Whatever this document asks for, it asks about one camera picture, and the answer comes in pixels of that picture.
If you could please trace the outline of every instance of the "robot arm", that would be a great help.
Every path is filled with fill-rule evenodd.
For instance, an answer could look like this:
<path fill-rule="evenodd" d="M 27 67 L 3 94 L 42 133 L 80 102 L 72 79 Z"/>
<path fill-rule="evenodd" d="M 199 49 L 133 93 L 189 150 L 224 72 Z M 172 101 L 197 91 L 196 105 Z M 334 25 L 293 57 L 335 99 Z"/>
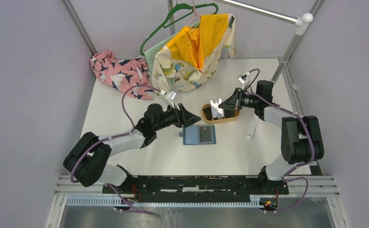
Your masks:
<path fill-rule="evenodd" d="M 96 136 L 92 132 L 85 133 L 65 158 L 63 166 L 72 172 L 78 159 L 90 146 L 98 142 L 99 138 L 108 138 L 109 140 L 99 143 L 90 151 L 93 152 L 92 156 L 86 155 L 81 160 L 74 177 L 84 187 L 91 186 L 97 181 L 120 186 L 127 178 L 127 173 L 119 166 L 107 165 L 109 157 L 150 145 L 156 139 L 156 132 L 165 127 L 171 125 L 178 128 L 188 127 L 200 120 L 199 116 L 187 111 L 183 104 L 179 104 L 178 108 L 169 105 L 166 111 L 163 111 L 159 104 L 151 104 L 144 113 L 144 117 L 138 121 L 134 131 L 121 133 L 125 136 L 112 138 L 112 136 Z"/>
<path fill-rule="evenodd" d="M 258 81 L 255 94 L 272 103 L 273 86 L 270 81 Z M 244 86 L 243 89 L 236 88 L 231 97 L 220 104 L 219 108 L 230 110 L 240 110 L 243 107 L 254 108 L 258 118 L 281 128 L 281 155 L 264 167 L 259 175 L 259 178 L 264 180 L 281 181 L 283 176 L 289 175 L 298 165 L 311 159 L 312 150 L 306 138 L 306 132 L 295 116 L 277 107 L 269 106 L 256 95 L 247 93 L 244 88 Z M 314 161 L 319 160 L 324 155 L 324 147 L 318 119 L 315 116 L 301 116 L 301 118 L 307 125 L 308 134 L 313 142 Z"/>

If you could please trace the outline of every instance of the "metal frame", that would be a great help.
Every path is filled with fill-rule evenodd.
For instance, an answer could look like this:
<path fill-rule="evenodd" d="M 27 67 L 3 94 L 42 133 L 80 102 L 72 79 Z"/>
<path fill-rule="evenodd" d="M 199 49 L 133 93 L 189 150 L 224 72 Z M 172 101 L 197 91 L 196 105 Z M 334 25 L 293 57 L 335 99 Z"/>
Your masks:
<path fill-rule="evenodd" d="M 309 180 L 309 188 L 306 194 L 307 198 L 327 198 L 332 219 L 336 228 L 346 228 L 346 222 L 343 216 L 343 206 L 340 199 L 338 189 L 333 177 L 331 176 L 305 176 Z M 305 181 L 296 180 L 289 184 L 289 194 L 280 195 L 281 198 L 295 198 L 300 197 L 306 187 Z M 110 200 L 119 203 L 116 195 L 103 194 L 103 184 L 96 183 L 91 187 L 85 188 L 80 183 L 71 183 L 69 176 L 61 175 L 59 177 L 55 195 L 51 209 L 47 218 L 46 228 L 59 228 L 61 225 L 61 219 L 64 213 L 65 206 L 85 206 L 90 204 L 91 206 L 110 206 Z M 250 199 L 254 204 L 260 200 L 260 198 L 270 198 L 270 195 L 250 195 Z M 132 197 L 132 194 L 124 194 L 123 197 Z M 196 207 L 193 205 L 181 205 L 181 204 L 157 204 L 157 207 Z M 232 204 L 231 207 L 253 207 Z"/>
<path fill-rule="evenodd" d="M 266 9 L 257 8 L 254 6 L 245 5 L 243 3 L 231 1 L 231 0 L 215 0 L 218 2 L 222 2 L 225 4 L 236 4 L 233 6 L 252 11 L 255 13 L 259 13 L 261 15 L 265 15 L 274 19 L 278 19 L 284 22 L 297 24 L 298 19 L 283 15 L 277 12 L 272 12 Z M 78 31 L 80 32 L 81 36 L 83 37 L 84 41 L 86 42 L 88 49 L 90 50 L 91 54 L 95 54 L 97 51 L 88 36 L 81 20 L 79 19 L 72 3 L 70 0 L 62 0 L 66 10 L 68 11 L 71 19 L 75 23 Z M 313 5 L 310 13 L 315 15 L 324 0 L 316 0 L 315 4 Z M 173 1 L 168 0 L 168 9 L 171 10 L 173 8 Z M 174 25 L 170 27 L 170 33 L 173 35 L 175 33 Z M 289 97 L 291 98 L 292 107 L 298 113 L 303 114 L 303 107 L 300 103 L 299 96 L 297 94 L 297 86 L 294 84 L 291 71 L 288 66 L 288 60 L 294 53 L 295 49 L 297 48 L 298 44 L 300 43 L 302 36 L 295 35 L 292 39 L 290 46 L 288 47 L 286 53 L 280 60 L 280 64 L 272 78 L 272 81 L 276 81 L 281 73 L 283 73 L 285 84 L 288 89 Z M 309 180 L 309 188 L 306 197 L 307 198 L 316 198 L 316 197 L 326 197 L 331 215 L 335 224 L 336 228 L 346 228 L 346 222 L 343 216 L 343 204 L 340 199 L 340 195 L 338 189 L 336 187 L 336 183 L 334 178 L 331 176 L 306 176 Z M 294 181 L 289 184 L 289 192 L 288 195 L 280 195 L 281 198 L 293 198 L 293 197 L 300 197 L 304 191 L 305 182 L 304 181 Z M 91 187 L 85 188 L 81 186 L 80 183 L 71 183 L 69 181 L 69 176 L 60 176 L 55 194 L 53 197 L 53 202 L 51 204 L 50 212 L 48 215 L 48 219 L 46 222 L 46 228 L 58 228 L 61 223 L 61 218 L 63 216 L 63 212 L 65 206 L 68 204 L 68 199 L 74 197 L 83 197 L 83 198 L 91 198 L 91 197 L 98 197 L 102 199 L 109 198 L 110 194 L 103 194 L 102 193 L 103 184 L 96 183 Z M 122 194 L 123 197 L 132 197 L 132 194 Z M 269 195 L 251 195 L 251 198 L 267 198 L 272 197 Z"/>

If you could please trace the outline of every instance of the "pink cloth with white birds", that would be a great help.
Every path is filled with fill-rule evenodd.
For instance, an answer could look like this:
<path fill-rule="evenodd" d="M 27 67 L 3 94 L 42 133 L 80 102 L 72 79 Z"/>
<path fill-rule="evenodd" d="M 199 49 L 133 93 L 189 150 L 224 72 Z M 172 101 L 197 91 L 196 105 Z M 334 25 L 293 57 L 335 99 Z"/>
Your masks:
<path fill-rule="evenodd" d="M 147 73 L 148 65 L 144 58 L 119 61 L 111 51 L 107 50 L 94 55 L 90 63 L 95 76 L 102 83 L 123 93 L 133 85 L 152 86 Z M 127 95 L 142 100 L 150 100 L 155 96 L 152 89 L 144 86 L 134 88 Z"/>

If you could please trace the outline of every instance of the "clothes hanger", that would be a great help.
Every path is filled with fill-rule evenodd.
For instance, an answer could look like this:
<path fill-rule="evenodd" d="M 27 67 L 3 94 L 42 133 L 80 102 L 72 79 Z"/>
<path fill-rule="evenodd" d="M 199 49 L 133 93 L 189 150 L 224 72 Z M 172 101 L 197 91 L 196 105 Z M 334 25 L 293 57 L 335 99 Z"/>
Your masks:
<path fill-rule="evenodd" d="M 195 6 L 195 3 L 194 3 L 194 0 L 192 0 L 192 1 L 193 1 L 194 15 L 193 15 L 193 18 L 187 23 L 186 27 L 194 20 L 194 18 L 199 17 L 199 15 L 197 14 L 197 11 L 196 11 L 196 6 Z"/>
<path fill-rule="evenodd" d="M 188 15 L 192 14 L 194 12 L 194 9 L 198 9 L 198 8 L 204 8 L 204 7 L 208 7 L 208 6 L 213 6 L 215 7 L 215 12 L 213 12 L 212 14 L 216 14 L 218 13 L 218 5 L 216 3 L 207 3 L 207 4 L 201 4 L 201 5 L 197 5 L 197 6 L 191 6 L 189 4 L 186 4 L 186 3 L 180 3 L 180 4 L 177 4 L 175 7 L 172 8 L 172 10 L 168 13 L 166 19 L 155 29 L 155 31 L 153 31 L 148 38 L 146 38 L 144 40 L 144 42 L 141 44 L 141 47 L 140 47 L 140 54 L 142 56 L 144 56 L 144 52 L 143 52 L 143 48 L 145 46 L 145 43 L 148 42 L 149 39 L 151 39 L 153 37 L 153 35 L 155 35 L 161 28 L 168 28 L 169 26 L 173 25 L 174 23 L 178 22 L 179 20 L 187 17 Z M 173 14 L 179 10 L 191 10 L 190 13 L 182 16 L 181 18 L 179 19 L 176 19 L 174 20 L 172 23 L 169 23 L 169 24 L 166 24 L 169 19 L 173 16 Z"/>

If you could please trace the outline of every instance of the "patterned fabric bag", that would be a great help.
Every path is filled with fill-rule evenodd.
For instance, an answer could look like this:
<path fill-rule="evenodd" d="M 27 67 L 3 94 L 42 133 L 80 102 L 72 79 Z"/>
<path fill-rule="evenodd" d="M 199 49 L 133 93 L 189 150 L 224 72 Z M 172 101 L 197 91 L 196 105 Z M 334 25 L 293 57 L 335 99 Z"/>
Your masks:
<path fill-rule="evenodd" d="M 212 78 L 222 49 L 229 58 L 236 53 L 235 16 L 201 15 L 199 27 L 184 27 L 155 55 L 153 87 L 188 92 Z"/>
<path fill-rule="evenodd" d="M 103 51 L 95 54 L 90 63 L 95 76 L 102 83 L 123 93 L 133 85 L 152 85 L 144 58 L 118 61 L 111 51 Z M 127 95 L 142 100 L 154 98 L 153 90 L 144 86 L 134 88 Z"/>

